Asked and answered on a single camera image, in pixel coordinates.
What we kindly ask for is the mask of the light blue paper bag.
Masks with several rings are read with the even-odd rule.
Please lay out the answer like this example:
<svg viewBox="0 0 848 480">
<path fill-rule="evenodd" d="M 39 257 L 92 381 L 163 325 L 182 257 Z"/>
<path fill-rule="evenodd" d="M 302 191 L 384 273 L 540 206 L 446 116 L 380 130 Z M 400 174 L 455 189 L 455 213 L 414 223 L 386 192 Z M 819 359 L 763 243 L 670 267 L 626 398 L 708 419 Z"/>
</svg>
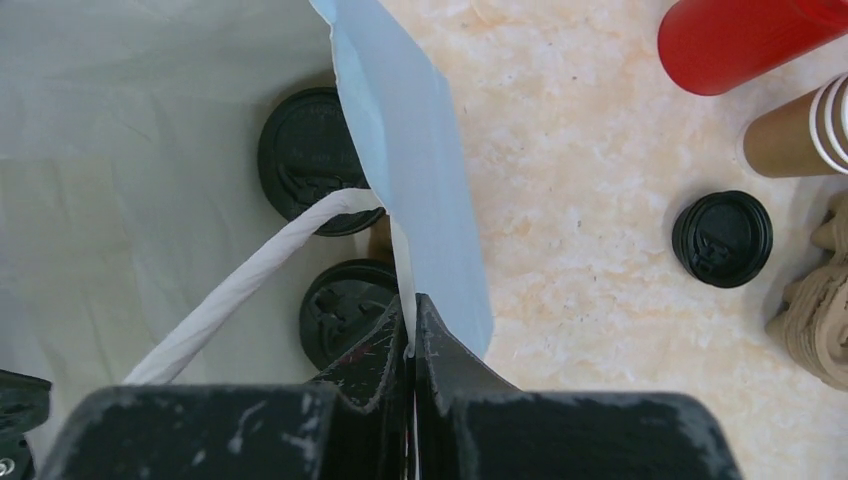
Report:
<svg viewBox="0 0 848 480">
<path fill-rule="evenodd" d="M 427 294 L 484 355 L 494 321 L 446 77 L 378 1 L 5 1 L 1 365 L 49 380 L 42 464 L 283 225 L 256 154 L 284 97 L 337 87 Z"/>
</svg>

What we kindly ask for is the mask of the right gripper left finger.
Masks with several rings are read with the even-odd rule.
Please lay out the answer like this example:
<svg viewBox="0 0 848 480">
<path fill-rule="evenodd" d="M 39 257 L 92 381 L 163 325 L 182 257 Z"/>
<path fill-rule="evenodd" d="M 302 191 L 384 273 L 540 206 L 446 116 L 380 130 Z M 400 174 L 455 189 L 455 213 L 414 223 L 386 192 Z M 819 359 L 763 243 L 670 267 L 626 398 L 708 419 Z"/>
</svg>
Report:
<svg viewBox="0 0 848 480">
<path fill-rule="evenodd" d="M 89 395 L 42 479 L 403 479 L 403 314 L 302 384 L 144 385 Z"/>
</svg>

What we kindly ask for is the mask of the black plastic cup lid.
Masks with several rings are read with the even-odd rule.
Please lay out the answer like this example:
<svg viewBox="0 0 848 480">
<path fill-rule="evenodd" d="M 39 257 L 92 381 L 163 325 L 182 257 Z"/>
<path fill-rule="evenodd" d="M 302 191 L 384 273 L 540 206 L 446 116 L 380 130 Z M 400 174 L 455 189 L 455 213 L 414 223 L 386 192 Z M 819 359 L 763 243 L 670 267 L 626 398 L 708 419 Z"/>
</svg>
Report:
<svg viewBox="0 0 848 480">
<path fill-rule="evenodd" d="M 398 295 L 395 270 L 373 259 L 349 260 L 322 272 L 301 302 L 301 347 L 317 370 L 363 339 Z"/>
</svg>

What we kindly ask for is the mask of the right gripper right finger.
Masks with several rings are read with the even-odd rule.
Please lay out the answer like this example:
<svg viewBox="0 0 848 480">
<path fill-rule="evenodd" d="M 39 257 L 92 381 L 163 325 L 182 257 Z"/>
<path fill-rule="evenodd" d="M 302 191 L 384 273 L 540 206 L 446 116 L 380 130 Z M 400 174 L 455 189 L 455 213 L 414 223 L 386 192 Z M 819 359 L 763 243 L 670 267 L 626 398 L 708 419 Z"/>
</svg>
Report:
<svg viewBox="0 0 848 480">
<path fill-rule="evenodd" d="M 665 392 L 523 391 L 416 298 L 419 471 L 424 479 L 738 479 L 716 418 Z"/>
</svg>

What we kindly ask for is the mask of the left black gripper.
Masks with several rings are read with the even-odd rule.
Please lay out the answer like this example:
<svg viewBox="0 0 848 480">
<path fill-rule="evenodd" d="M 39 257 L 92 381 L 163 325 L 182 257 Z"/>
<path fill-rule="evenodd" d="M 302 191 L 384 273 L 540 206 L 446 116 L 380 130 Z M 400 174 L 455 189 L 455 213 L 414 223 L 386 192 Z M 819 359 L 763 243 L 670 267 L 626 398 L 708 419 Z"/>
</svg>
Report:
<svg viewBox="0 0 848 480">
<path fill-rule="evenodd" d="M 1 478 L 34 479 L 35 463 L 25 434 L 45 423 L 52 383 L 1 370 Z"/>
</svg>

